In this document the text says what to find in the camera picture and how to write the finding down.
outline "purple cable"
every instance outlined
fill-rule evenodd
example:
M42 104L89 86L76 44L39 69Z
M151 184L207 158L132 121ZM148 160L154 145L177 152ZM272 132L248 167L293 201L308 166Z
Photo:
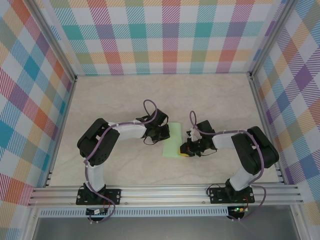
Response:
M258 151L258 154L259 154L259 158L260 158L260 161L261 161L261 171L260 171L260 174L255 177L253 180L251 180L248 184L251 185L252 183L254 183L256 180L258 180L259 178L261 178L261 176L263 175L264 173L264 170L265 170L265 161L264 161L264 157L262 155L262 152L261 152L261 149L257 143L257 141L255 140L254 136L252 136L249 132L245 131L245 130L232 130L232 131L220 131L220 132L204 132L204 131L201 131L200 129L198 129L197 127L197 115L195 113L195 111L191 111L190 114L189 114L189 118L190 118L190 122L193 126L193 128L195 130L197 130L199 133L201 134L204 134L204 135L221 135L221 134L235 134L235 133L244 133L246 135L249 136L249 138L252 140L253 144L255 145L256 147L256 150ZM263 186L260 186L260 185L253 185L252 187L254 188L262 188L263 191L264 191L264 195L263 195L263 199L261 201L261 203L259 204L259 206L256 208L256 210L254 212L252 212L251 214L245 216L242 218L242 220L245 220L245 219L248 219L250 218L254 213L256 213L261 207L262 205L264 204L265 200L266 200L266 197L267 197L267 190L263 187Z
M103 198L105 200L107 200L109 203L111 203L113 205L113 210L112 212L104 217L102 220L100 221L96 221L95 223L103 223L105 222L106 220L108 220L114 213L115 213L115 210L116 210L116 205L115 203L109 199L108 197L105 197L103 195L101 195L100 193L98 193L97 191L94 190L94 188L91 186L90 182L89 182L89 178L88 178L88 162L89 160L92 158L92 156L96 153L99 145L101 144L102 140L104 139L105 135L107 134L107 132L114 128L114 127L117 127L117 126L122 126L122 125L145 125L145 124L149 124L151 123L153 120L155 120L156 116L157 116L157 113L158 113L158 108L157 108L157 105L150 99L146 99L143 101L143 107L144 107L144 110L146 111L146 113L150 116L147 108L146 108L146 102L150 102L154 105L154 108L155 108L155 111L154 111L154 116L149 120L149 121L145 121L145 122L132 122L132 121L125 121L125 122L120 122L120 123L116 123L114 125L111 125L109 126L104 132L103 134L101 135L99 141L97 142L97 144L95 145L94 149L92 150L92 152L89 154L89 156L83 161L83 163L85 164L85 170L84 170L84 174L85 174L85 179L86 179L86 182L87 182L87 186L89 187L89 189L94 192L96 195L98 195L100 198ZM90 223L94 222L92 219L91 219L91 215L89 216L89 220L91 221Z

